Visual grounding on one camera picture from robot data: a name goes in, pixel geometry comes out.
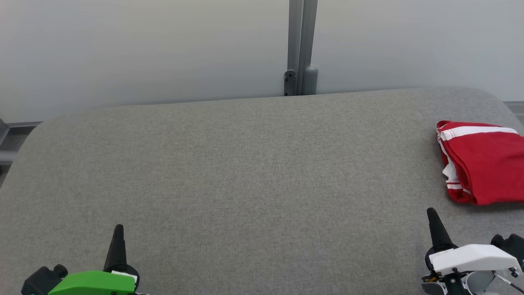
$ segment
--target metal bracket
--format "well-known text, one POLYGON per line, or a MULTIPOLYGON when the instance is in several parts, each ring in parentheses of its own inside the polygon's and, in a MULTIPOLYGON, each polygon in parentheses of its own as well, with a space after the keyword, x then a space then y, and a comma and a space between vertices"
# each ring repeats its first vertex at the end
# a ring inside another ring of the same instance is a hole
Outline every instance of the metal bracket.
POLYGON ((0 165, 12 164, 25 138, 40 123, 21 122, 6 124, 0 119, 0 165))
POLYGON ((297 73, 293 70, 287 70, 284 74, 284 95, 297 95, 297 73))

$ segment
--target black mount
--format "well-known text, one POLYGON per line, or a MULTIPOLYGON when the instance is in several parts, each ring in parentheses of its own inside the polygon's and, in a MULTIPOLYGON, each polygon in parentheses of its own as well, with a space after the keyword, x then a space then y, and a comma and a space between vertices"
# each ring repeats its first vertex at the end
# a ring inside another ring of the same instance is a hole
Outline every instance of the black mount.
POLYGON ((442 221, 440 220, 439 214, 437 214, 436 210, 433 208, 428 208, 427 213, 429 220, 429 231, 431 233, 431 242, 433 243, 433 247, 431 247, 426 253, 425 262, 427 268, 433 271, 433 265, 431 265, 429 256, 437 252, 456 249, 458 246, 451 242, 451 238, 447 234, 446 228, 442 224, 442 221))
POLYGON ((491 244, 514 256, 519 262, 520 269, 524 270, 524 238, 511 234, 509 238, 504 240, 501 235, 495 235, 491 244))
POLYGON ((136 288, 138 288, 138 284, 140 283, 140 275, 136 269, 127 264, 124 226, 121 224, 117 224, 115 226, 115 230, 113 231, 113 238, 111 239, 109 251, 107 252, 107 257, 105 259, 104 271, 118 271, 136 276, 137 279, 135 283, 135 291, 136 288))
POLYGON ((22 295, 47 295, 63 278, 67 276, 67 269, 57 264, 53 270, 42 266, 35 271, 22 286, 22 295))

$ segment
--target red garment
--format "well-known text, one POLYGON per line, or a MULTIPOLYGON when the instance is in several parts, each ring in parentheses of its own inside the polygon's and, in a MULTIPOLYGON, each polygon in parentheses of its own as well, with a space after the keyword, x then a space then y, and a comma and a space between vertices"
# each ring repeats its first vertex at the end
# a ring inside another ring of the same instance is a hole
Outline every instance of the red garment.
POLYGON ((524 202, 524 138, 511 128, 440 121, 437 141, 458 203, 524 202))

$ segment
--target gray metal pole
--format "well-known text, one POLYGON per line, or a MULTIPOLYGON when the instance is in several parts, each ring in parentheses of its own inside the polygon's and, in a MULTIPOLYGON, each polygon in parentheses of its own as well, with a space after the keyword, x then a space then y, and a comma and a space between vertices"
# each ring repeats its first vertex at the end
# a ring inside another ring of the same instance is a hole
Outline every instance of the gray metal pole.
POLYGON ((302 31, 300 34, 300 54, 297 72, 297 95, 303 95, 304 71, 311 65, 317 4, 318 0, 304 0, 304 8, 302 12, 302 31))
POLYGON ((288 70, 284 73, 284 95, 297 95, 297 71, 300 54, 300 28, 304 0, 289 0, 288 70))

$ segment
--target white stripe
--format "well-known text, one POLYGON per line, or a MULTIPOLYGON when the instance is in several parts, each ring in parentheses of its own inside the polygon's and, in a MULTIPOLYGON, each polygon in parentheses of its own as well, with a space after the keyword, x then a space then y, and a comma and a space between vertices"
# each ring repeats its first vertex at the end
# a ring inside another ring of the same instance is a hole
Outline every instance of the white stripe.
POLYGON ((457 169, 455 167, 455 163, 453 163, 453 161, 451 161, 450 159, 450 156, 447 155, 446 149, 442 145, 442 141, 439 134, 437 134, 436 136, 436 141, 439 143, 440 149, 447 157, 447 165, 446 167, 444 167, 444 170, 442 170, 442 174, 447 176, 446 182, 459 182, 459 177, 457 176, 457 169))
POLYGON ((136 280, 138 280, 138 276, 130 275, 130 274, 126 273, 126 272, 119 272, 119 271, 116 271, 116 270, 112 270, 111 273, 114 273, 116 275, 121 275, 121 276, 132 277, 133 279, 135 279, 135 283, 136 283, 136 280))
POLYGON ((488 133, 488 132, 505 132, 505 133, 517 133, 515 129, 506 127, 494 127, 494 126, 460 126, 444 130, 440 132, 442 140, 450 140, 455 137, 476 134, 476 133, 488 133))
POLYGON ((448 184, 447 187, 449 189, 462 189, 462 186, 460 184, 448 184))

